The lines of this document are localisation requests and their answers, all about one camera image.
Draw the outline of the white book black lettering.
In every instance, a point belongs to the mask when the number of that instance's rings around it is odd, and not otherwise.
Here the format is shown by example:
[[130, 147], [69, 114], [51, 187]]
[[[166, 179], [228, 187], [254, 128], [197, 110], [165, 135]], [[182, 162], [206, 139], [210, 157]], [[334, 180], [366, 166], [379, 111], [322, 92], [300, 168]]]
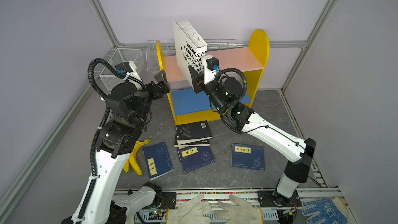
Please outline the white book black lettering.
[[189, 67], [199, 74], [204, 73], [202, 57], [207, 55], [208, 44], [187, 19], [174, 22], [173, 29], [178, 68], [193, 87]]

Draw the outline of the black book wolf cover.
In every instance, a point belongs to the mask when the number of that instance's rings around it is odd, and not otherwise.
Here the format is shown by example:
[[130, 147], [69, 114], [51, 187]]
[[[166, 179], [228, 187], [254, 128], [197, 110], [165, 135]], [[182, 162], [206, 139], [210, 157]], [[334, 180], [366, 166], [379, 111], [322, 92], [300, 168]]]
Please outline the black book wolf cover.
[[212, 139], [208, 121], [198, 121], [176, 126], [176, 141], [178, 145]]

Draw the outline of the black book antler cover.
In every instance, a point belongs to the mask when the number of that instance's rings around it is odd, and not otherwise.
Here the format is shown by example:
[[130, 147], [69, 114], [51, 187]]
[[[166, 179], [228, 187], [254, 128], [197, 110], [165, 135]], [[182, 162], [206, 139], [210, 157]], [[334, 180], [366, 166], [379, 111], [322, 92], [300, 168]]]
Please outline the black book antler cover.
[[191, 143], [186, 143], [186, 144], [181, 144], [181, 145], [179, 145], [176, 140], [174, 143], [174, 147], [176, 147], [176, 148], [197, 147], [197, 146], [210, 146], [210, 140], [201, 140], [201, 141], [196, 141], [196, 142], [191, 142]]

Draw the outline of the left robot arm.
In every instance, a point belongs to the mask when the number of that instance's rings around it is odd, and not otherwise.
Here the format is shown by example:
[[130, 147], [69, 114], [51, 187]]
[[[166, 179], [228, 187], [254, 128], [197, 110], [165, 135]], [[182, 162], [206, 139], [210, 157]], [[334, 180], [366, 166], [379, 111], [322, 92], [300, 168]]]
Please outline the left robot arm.
[[[122, 80], [110, 94], [106, 94], [94, 78], [94, 69], [99, 64]], [[153, 183], [145, 183], [124, 200], [114, 201], [113, 195], [136, 142], [147, 130], [152, 102], [169, 93], [170, 86], [164, 70], [155, 75], [155, 82], [143, 84], [131, 75], [126, 65], [114, 69], [101, 58], [90, 62], [87, 73], [90, 86], [104, 100], [106, 109], [91, 144], [91, 175], [84, 196], [75, 213], [62, 223], [124, 224], [141, 209], [161, 205], [161, 187]]]

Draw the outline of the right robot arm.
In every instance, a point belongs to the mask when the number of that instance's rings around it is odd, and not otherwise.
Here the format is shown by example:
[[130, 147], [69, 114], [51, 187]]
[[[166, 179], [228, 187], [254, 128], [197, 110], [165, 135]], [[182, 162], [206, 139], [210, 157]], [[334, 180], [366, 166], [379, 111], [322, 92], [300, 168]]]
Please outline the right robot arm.
[[283, 131], [241, 103], [248, 90], [248, 81], [239, 69], [220, 70], [215, 65], [200, 74], [192, 66], [188, 68], [195, 93], [205, 92], [214, 106], [213, 110], [230, 130], [257, 138], [288, 160], [284, 173], [267, 203], [277, 207], [295, 203], [293, 195], [298, 185], [307, 182], [316, 141], [304, 140]]

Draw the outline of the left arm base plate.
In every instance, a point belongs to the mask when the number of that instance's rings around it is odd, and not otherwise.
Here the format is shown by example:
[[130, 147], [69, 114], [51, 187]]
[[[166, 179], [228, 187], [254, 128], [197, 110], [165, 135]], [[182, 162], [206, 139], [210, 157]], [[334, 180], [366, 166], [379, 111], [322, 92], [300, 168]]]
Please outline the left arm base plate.
[[177, 203], [176, 192], [162, 192], [162, 195], [155, 199], [155, 201], [144, 207], [144, 209], [175, 209]]

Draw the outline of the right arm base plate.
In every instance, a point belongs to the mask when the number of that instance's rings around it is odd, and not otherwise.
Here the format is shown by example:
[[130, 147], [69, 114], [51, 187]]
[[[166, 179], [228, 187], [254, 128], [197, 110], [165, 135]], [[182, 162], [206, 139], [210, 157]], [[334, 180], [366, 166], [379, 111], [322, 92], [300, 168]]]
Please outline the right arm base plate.
[[274, 190], [257, 191], [261, 207], [300, 207], [302, 206], [298, 192], [295, 190], [292, 197], [286, 198]]

